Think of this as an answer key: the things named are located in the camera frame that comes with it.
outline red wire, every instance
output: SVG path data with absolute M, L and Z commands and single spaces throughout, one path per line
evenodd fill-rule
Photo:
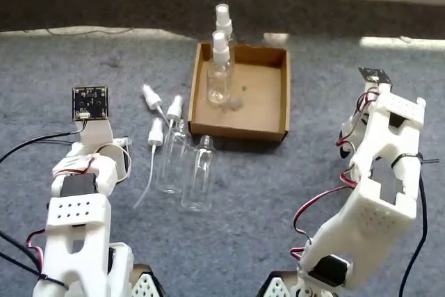
M 26 238 L 26 242 L 25 242 L 25 245 L 26 245 L 27 248 L 29 248 L 29 249 L 31 249 L 31 250 L 34 250 L 34 251 L 36 251 L 36 252 L 38 253 L 38 256 L 39 256 L 39 265 L 40 265 L 39 270 L 40 270 L 40 272 L 42 272 L 42 267 L 43 267 L 43 250 L 42 250 L 42 248 L 40 248 L 39 246 L 32 246 L 32 245 L 31 245 L 31 239 L 32 239 L 33 236 L 35 236 L 36 234 L 42 234 L 42 233 L 45 233 L 45 229 L 41 229 L 41 230 L 32 232 L 32 233 L 28 236 L 28 238 Z
M 315 202 L 320 200 L 322 197 L 324 197 L 324 196 L 326 196 L 328 194 L 334 193 L 335 191 L 339 191 L 341 189 L 345 189 L 345 188 L 354 189 L 352 186 L 338 186 L 336 188 L 330 189 L 329 191 L 324 191 L 324 192 L 318 194 L 317 196 L 315 196 L 314 198 L 312 198 L 311 200 L 309 200 L 306 203 L 304 203 L 303 206 L 301 206 L 301 208 L 299 208 L 299 210 L 296 212 L 295 216 L 293 217 L 293 228 L 295 229 L 295 231 L 300 233 L 300 234 L 306 235 L 306 232 L 304 232 L 303 230 L 300 230 L 300 229 L 297 228 L 297 220 L 301 216 L 301 214 L 303 212 L 305 212 L 305 210 L 307 208 L 309 208 L 311 205 L 313 205 Z

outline transparent bottle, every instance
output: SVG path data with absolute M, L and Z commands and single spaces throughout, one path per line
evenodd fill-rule
M 230 19 L 229 5 L 226 3 L 220 3 L 216 6 L 216 30 L 222 31 L 225 34 L 227 44 L 229 45 L 231 66 L 230 74 L 232 74 L 235 66 L 236 38 L 232 26 L 232 20 Z
M 213 32 L 213 58 L 207 69 L 207 99 L 215 106 L 222 106 L 230 99 L 229 81 L 232 66 L 225 35 Z
M 211 170 L 216 151 L 210 136 L 201 137 L 195 147 L 195 163 L 190 180 L 184 184 L 181 206 L 189 211 L 208 211 L 211 206 Z
M 170 131 L 161 157 L 161 170 L 158 173 L 156 188 L 164 193 L 181 193 L 184 182 L 188 181 L 186 172 L 191 156 L 191 135 L 184 120 Z

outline bottle cap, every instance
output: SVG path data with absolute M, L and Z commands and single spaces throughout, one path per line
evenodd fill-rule
M 152 129 L 148 133 L 148 143 L 154 146 L 161 146 L 163 143 L 162 120 L 155 118 L 152 123 Z
M 223 31 L 226 38 L 233 32 L 229 6 L 225 3 L 220 3 L 216 6 L 216 30 Z
M 214 31 L 213 34 L 213 59 L 218 64 L 224 64 L 230 60 L 229 45 L 224 32 Z
M 157 95 L 149 85 L 142 86 L 142 93 L 144 94 L 145 102 L 150 109 L 154 110 L 161 105 L 162 101 L 159 95 Z
M 168 107 L 167 110 L 167 119 L 178 121 L 182 115 L 182 96 L 176 95 L 173 98 L 173 102 Z

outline electrical wire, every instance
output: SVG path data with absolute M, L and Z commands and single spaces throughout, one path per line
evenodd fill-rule
M 1 230 L 0 230 L 0 237 L 6 240 L 8 243 L 14 245 L 19 250 L 21 250 L 34 263 L 35 267 L 39 269 L 39 261 L 35 258 L 34 254 L 28 248 L 26 248 L 20 242 L 18 242 L 17 240 L 15 240 L 14 238 L 12 238 L 11 236 L 9 236 L 8 234 L 6 234 Z
M 54 33 L 53 31 L 49 30 L 49 28 L 45 29 L 49 35 L 53 35 L 53 36 L 79 36 L 79 35 L 89 35 L 89 34 L 94 34 L 94 33 L 103 33 L 106 35 L 119 35 L 119 34 L 123 34 L 123 33 L 128 33 L 130 31 L 133 31 L 134 28 L 128 28 L 128 29 L 124 29 L 123 31 L 103 31 L 100 29 L 95 29 L 94 31 L 83 31 L 80 33 Z
M 48 281 L 48 282 L 52 282 L 52 283 L 58 284 L 58 285 L 64 287 L 65 290 L 67 290 L 67 291 L 69 289 L 69 287 L 65 283 L 63 283 L 63 282 L 61 282 L 59 280 L 55 280 L 53 278 L 50 278 L 46 274 L 42 274 L 39 271 L 36 271 L 36 270 L 34 270 L 32 268 L 29 268 L 28 266 L 24 265 L 23 263 L 17 261 L 16 259 L 13 259 L 12 257 L 7 256 L 6 254 L 4 254 L 2 252 L 0 252 L 0 257 L 5 259 L 6 261 L 10 262 L 11 264 L 15 264 L 16 266 L 24 269 L 25 271 L 28 271 L 29 273 L 34 274 L 35 276 L 37 276 L 39 278 L 39 280 L 45 280 L 45 281 Z
M 95 151 L 95 153 L 100 153 L 101 151 L 102 151 L 102 149 L 104 149 L 105 147 L 108 147 L 108 146 L 114 146 L 114 147 L 117 147 L 119 150 L 121 150 L 122 151 L 122 153 L 123 154 L 125 154 L 126 156 L 127 156 L 127 158 L 128 158 L 128 169 L 127 169 L 127 173 L 126 173 L 126 175 L 124 175 L 124 177 L 121 177 L 116 183 L 120 183 L 120 182 L 122 182 L 122 181 L 124 181 L 124 180 L 126 180 L 126 179 L 128 179 L 129 177 L 130 177 L 130 173 L 131 173 L 131 156 L 130 156 L 130 153 L 128 153 L 123 147 L 121 147 L 121 146 L 119 146 L 119 145 L 117 145 L 117 144 L 115 144 L 115 143 L 107 143 L 107 144 L 103 144 L 102 146 L 100 146 L 96 151 Z
M 300 260 L 301 259 L 301 255 L 299 255 L 299 254 L 297 254 L 297 253 L 299 253 L 299 252 L 304 252 L 305 251 L 305 248 L 304 247 L 294 247 L 294 248 L 291 248 L 291 256 L 292 257 L 295 257 L 297 260 Z
M 363 116 L 363 114 L 364 114 L 364 112 L 365 112 L 365 110 L 366 110 L 366 107 L 369 106 L 369 104 L 371 104 L 372 102 L 374 102 L 374 101 L 377 99 L 377 97 L 378 97 L 378 95 L 379 95 L 380 93 L 375 92 L 375 91 L 372 91 L 372 89 L 373 89 L 372 87 L 369 88 L 365 93 L 362 93 L 362 94 L 358 97 L 358 99 L 357 99 L 357 103 L 356 103 L 356 111 L 359 112 L 359 116 L 358 116 L 357 120 L 354 122 L 353 128 L 349 131 L 349 133 L 346 134 L 345 136 L 343 136 L 342 138 L 340 138 L 340 139 L 335 143 L 336 146 L 341 147 L 342 145 L 344 145 L 345 143 L 347 143 L 346 139 L 349 138 L 349 137 L 353 134 L 355 128 L 356 128 L 357 125 L 359 124 L 359 121 L 362 119 L 362 116 Z M 368 100 L 368 99 L 367 99 L 367 95 L 368 95 L 369 93 L 373 93 L 373 94 L 375 94 L 377 97 L 376 97 L 375 99 Z M 361 102 L 359 103 L 359 100 L 363 100 L 363 97 L 365 97 L 365 103 L 364 103 L 363 107 L 360 108 L 360 105 L 361 105 L 362 103 L 361 103 Z
M 301 206 L 301 208 L 299 208 L 299 210 L 296 212 L 295 216 L 293 217 L 293 228 L 296 232 L 298 232 L 299 234 L 303 234 L 306 236 L 307 240 L 309 241 L 309 243 L 312 243 L 311 237 L 306 233 L 306 231 L 299 229 L 297 227 L 297 220 L 298 218 L 302 215 L 303 212 L 305 212 L 305 210 L 307 208 L 309 208 L 311 205 L 313 205 L 315 202 L 317 202 L 318 200 L 320 200 L 322 197 L 334 193 L 335 191 L 339 191 L 341 189 L 354 189 L 352 186 L 338 186 L 336 188 L 330 189 L 329 191 L 323 191 L 322 193 L 318 194 L 317 196 L 313 197 L 311 200 L 307 201 L 306 203 L 303 204 L 303 206 Z
M 145 187 L 144 191 L 140 195 L 139 199 L 136 201 L 136 203 L 133 206 L 133 209 L 136 209 L 138 205 L 142 202 L 144 197 L 147 195 L 148 190 L 150 189 L 150 185 L 152 184 L 152 178 L 153 178 L 153 163 L 154 163 L 154 152 L 156 151 L 156 146 L 152 146 L 152 159 L 150 161 L 150 176 L 148 179 L 147 186 Z
M 408 267 L 405 270 L 405 273 L 403 274 L 403 279 L 400 284 L 400 289 L 398 291 L 398 297 L 403 297 L 403 290 L 405 289 L 408 275 L 410 274 L 412 266 L 414 265 L 414 262 L 416 261 L 417 257 L 419 256 L 422 246 L 425 243 L 426 236 L 428 235 L 428 216 L 427 216 L 428 210 L 427 210 L 427 206 L 426 206 L 425 187 L 423 186 L 423 180 L 422 180 L 421 174 L 420 174 L 420 178 L 419 178 L 419 190 L 420 190 L 420 198 L 421 198 L 421 202 L 422 202 L 422 237 L 420 239 L 419 244 L 416 247 L 416 250 L 414 251 L 414 253 L 411 257 L 411 260 L 408 264 Z
M 42 248 L 40 248 L 39 246 L 32 246 L 31 245 L 31 239 L 33 238 L 33 236 L 35 236 L 36 234 L 42 234 L 45 233 L 45 229 L 41 229 L 38 231 L 34 231 L 31 234 L 29 234 L 28 238 L 26 238 L 26 247 L 30 250 L 34 250 L 38 253 L 39 256 L 39 272 L 42 272 L 42 267 L 43 267 L 43 250 Z
M 73 145 L 74 142 L 72 141 L 64 141 L 63 139 L 43 139 L 41 141 L 35 142 L 34 144 L 66 144 L 66 145 Z
M 12 153 L 20 150 L 21 148 L 39 142 L 39 141 L 44 141 L 50 138 L 56 138 L 56 137 L 64 137 L 64 136 L 70 136 L 70 135 L 75 135 L 75 134 L 80 134 L 83 130 L 85 130 L 86 128 L 86 123 L 87 121 L 84 120 L 83 121 L 83 125 L 82 128 L 77 130 L 77 131 L 69 131 L 69 132 L 58 132 L 55 134 L 49 134 L 49 135 L 44 135 L 44 136 L 38 136 L 38 137 L 34 137 L 32 139 L 29 139 L 19 145 L 17 145 L 16 147 L 13 147 L 11 150 L 7 151 L 1 158 L 0 158 L 0 163 L 2 163 L 6 158 L 8 158 Z
M 352 186 L 353 188 L 355 188 L 357 186 L 357 182 L 355 182 L 354 180 L 349 179 L 348 177 L 346 177 L 346 173 L 350 172 L 353 169 L 353 167 L 349 167 L 347 169 L 345 169 L 343 172 L 340 173 L 340 180 L 350 186 Z

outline cardboard box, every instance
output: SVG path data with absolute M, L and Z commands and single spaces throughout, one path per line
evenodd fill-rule
M 192 134 L 281 142 L 289 131 L 291 64 L 286 50 L 238 45 L 231 95 L 238 110 L 215 108 L 207 101 L 211 45 L 199 43 L 188 111 Z

